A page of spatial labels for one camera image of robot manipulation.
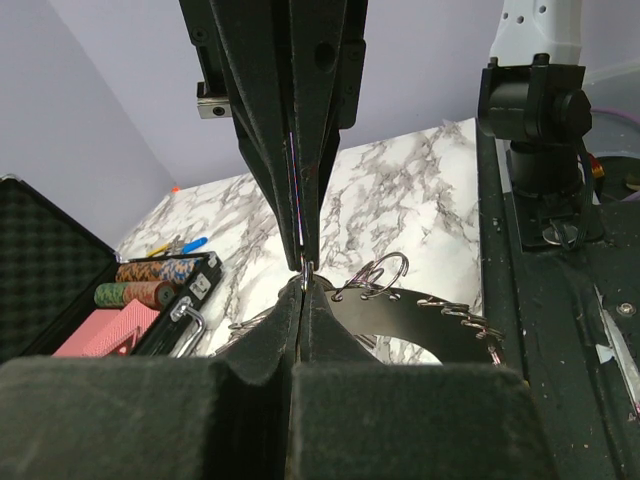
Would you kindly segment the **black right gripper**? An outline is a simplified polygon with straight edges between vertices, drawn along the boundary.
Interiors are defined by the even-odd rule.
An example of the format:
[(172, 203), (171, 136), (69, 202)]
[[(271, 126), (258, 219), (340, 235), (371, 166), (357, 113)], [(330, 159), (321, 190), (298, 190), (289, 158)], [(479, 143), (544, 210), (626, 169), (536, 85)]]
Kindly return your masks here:
[(366, 1), (183, 1), (203, 80), (228, 104), (242, 156), (271, 206), (287, 265), (319, 261), (320, 209), (362, 80)]

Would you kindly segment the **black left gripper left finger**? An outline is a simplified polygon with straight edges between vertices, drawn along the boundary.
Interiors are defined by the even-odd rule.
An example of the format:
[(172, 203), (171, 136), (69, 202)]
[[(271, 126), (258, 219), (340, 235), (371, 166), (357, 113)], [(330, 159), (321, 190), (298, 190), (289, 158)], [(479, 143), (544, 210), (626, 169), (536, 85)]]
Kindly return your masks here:
[(215, 358), (14, 359), (1, 369), (5, 479), (281, 479), (303, 300)]

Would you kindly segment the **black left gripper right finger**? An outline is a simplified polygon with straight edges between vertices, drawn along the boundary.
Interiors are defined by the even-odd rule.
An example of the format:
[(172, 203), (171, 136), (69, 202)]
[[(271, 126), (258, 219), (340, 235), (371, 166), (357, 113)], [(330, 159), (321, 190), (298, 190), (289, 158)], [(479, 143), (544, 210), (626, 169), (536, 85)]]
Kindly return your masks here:
[(526, 383), (505, 363), (301, 364), (297, 479), (551, 479)]

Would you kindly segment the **round metal keyring disc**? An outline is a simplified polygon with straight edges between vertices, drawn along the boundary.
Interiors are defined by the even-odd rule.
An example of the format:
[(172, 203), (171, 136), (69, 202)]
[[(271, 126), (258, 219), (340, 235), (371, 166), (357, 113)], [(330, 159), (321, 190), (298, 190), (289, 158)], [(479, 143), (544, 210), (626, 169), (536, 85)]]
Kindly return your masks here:
[(335, 288), (305, 264), (277, 303), (235, 328), (215, 356), (245, 369), (271, 363), (503, 364), (503, 336), (470, 306), (401, 289), (393, 252)]

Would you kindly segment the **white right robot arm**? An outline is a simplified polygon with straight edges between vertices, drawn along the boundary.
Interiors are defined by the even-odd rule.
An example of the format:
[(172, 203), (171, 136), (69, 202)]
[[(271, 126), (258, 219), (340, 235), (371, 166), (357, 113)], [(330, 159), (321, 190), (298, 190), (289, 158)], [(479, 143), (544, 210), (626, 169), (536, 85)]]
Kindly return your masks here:
[[(591, 105), (580, 65), (578, 1), (507, 1), (481, 76), (478, 123), (513, 150), (526, 197), (583, 196), (543, 227), (567, 250), (586, 240), (593, 175)], [(239, 150), (281, 234), (288, 267), (319, 265), (320, 209), (340, 133), (356, 121), (364, 1), (184, 1), (203, 79), (202, 118), (230, 117)]]

